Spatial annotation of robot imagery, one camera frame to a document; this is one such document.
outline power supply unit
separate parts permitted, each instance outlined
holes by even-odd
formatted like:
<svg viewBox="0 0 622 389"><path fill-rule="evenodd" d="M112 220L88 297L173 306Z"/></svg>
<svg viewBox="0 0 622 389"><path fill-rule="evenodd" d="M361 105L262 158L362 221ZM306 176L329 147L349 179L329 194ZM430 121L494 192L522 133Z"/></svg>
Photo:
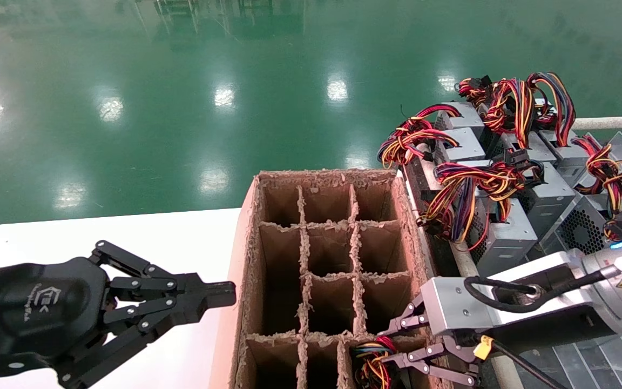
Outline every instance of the power supply unit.
<svg viewBox="0 0 622 389"><path fill-rule="evenodd" d="M541 130L539 136L546 147L556 156L555 166L560 176L568 185L575 187L587 170L585 166L587 164L587 152L582 147L570 142L573 138L577 138L577 134L572 130L568 132L569 142L566 147L558 145L558 138L556 138L554 131Z"/></svg>
<svg viewBox="0 0 622 389"><path fill-rule="evenodd" d="M512 199L511 205L508 219L501 223L491 221L495 210L488 207L487 212L484 199L476 200L474 223L469 231L467 244L470 247L474 246L482 238L482 234L486 234L479 246L470 252L482 277L517 266L537 241L534 229L529 224L519 200Z"/></svg>
<svg viewBox="0 0 622 389"><path fill-rule="evenodd" d="M493 158L499 156L506 149L521 150L518 138L514 135L514 133L504 133L501 135L498 143L486 150L486 157ZM546 143L544 143L544 141L541 140L539 135L535 132L529 134L526 153L528 153L529 159L537 160L542 163L556 163L556 156L553 155L551 150L546 147Z"/></svg>
<svg viewBox="0 0 622 389"><path fill-rule="evenodd" d="M603 226L610 216L607 196L601 193L580 197L556 230L566 249L580 249L585 254L592 254L609 246L610 241L603 233Z"/></svg>
<svg viewBox="0 0 622 389"><path fill-rule="evenodd" d="M471 128L458 128L447 131L459 147L451 147L444 142L437 141L434 146L434 162L460 162L460 160L484 159L484 150Z"/></svg>
<svg viewBox="0 0 622 389"><path fill-rule="evenodd" d="M457 130L459 128L471 128L474 136L479 139L484 122L479 118L477 110L471 103L443 103L454 106L459 111L460 116L451 118L445 111L439 111L436 117L435 127L441 131Z"/></svg>
<svg viewBox="0 0 622 389"><path fill-rule="evenodd" d="M543 165L545 184L522 190L518 195L529 224L539 237L546 235L575 197L573 188L566 184L553 165L548 162Z"/></svg>

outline metal pipe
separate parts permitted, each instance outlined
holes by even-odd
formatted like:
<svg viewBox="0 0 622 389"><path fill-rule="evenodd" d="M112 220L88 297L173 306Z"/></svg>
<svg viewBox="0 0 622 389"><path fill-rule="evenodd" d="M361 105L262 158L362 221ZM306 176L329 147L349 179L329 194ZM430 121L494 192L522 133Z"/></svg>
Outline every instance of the metal pipe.
<svg viewBox="0 0 622 389"><path fill-rule="evenodd" d="M622 116L611 118L577 118L571 130L620 130L622 129Z"/></svg>

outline white table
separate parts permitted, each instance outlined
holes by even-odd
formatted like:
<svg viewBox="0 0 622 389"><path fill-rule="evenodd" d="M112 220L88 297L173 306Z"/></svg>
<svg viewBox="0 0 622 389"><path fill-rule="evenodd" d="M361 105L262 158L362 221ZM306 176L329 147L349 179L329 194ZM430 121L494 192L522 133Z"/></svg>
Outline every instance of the white table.
<svg viewBox="0 0 622 389"><path fill-rule="evenodd" d="M105 239L171 273L197 272L206 283L227 280L239 209L0 225L0 267L54 264L87 257ZM110 269L110 278L123 275ZM178 326L123 364L93 389L208 386L221 310ZM0 389L57 389L52 369L0 378Z"/></svg>

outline green epoxy floor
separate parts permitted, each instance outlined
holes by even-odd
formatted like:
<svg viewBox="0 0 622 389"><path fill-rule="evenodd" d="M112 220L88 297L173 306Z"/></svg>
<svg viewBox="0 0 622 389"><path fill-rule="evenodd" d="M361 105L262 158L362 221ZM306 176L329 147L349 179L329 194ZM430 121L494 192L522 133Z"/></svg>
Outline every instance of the green epoxy floor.
<svg viewBox="0 0 622 389"><path fill-rule="evenodd" d="M0 1L0 224L237 207L259 170L378 167L401 104L484 73L555 71L579 117L622 115L622 2L194 4Z"/></svg>

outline robotic arm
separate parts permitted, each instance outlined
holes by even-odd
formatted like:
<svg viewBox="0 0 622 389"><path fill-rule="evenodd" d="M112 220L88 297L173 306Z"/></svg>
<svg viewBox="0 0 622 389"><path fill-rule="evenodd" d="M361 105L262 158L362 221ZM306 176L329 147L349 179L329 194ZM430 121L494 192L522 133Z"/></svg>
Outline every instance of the robotic arm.
<svg viewBox="0 0 622 389"><path fill-rule="evenodd" d="M550 387L561 384L518 353L622 334L622 242L585 256L573 249L491 278L432 278L381 336L429 325L442 342L383 359L399 368L476 386L478 364L502 353ZM439 367L444 355L464 369Z"/></svg>
<svg viewBox="0 0 622 389"><path fill-rule="evenodd" d="M127 277L109 280L103 264ZM172 327L235 299L230 281L171 274L106 241L88 258L0 268L0 377L51 367L62 387L85 389Z"/></svg>

